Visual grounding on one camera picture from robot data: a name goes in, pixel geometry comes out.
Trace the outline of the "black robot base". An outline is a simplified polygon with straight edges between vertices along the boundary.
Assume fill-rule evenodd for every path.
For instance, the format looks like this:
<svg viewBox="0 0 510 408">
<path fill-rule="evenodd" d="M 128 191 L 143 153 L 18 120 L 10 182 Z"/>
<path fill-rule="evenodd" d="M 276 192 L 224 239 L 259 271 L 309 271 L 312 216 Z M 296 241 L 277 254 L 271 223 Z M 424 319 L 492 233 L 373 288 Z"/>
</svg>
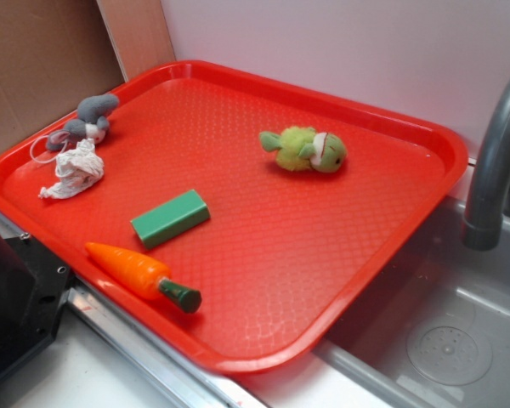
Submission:
<svg viewBox="0 0 510 408">
<path fill-rule="evenodd" d="M 0 235 L 0 382 L 54 341 L 71 281 L 39 240 Z"/>
</svg>

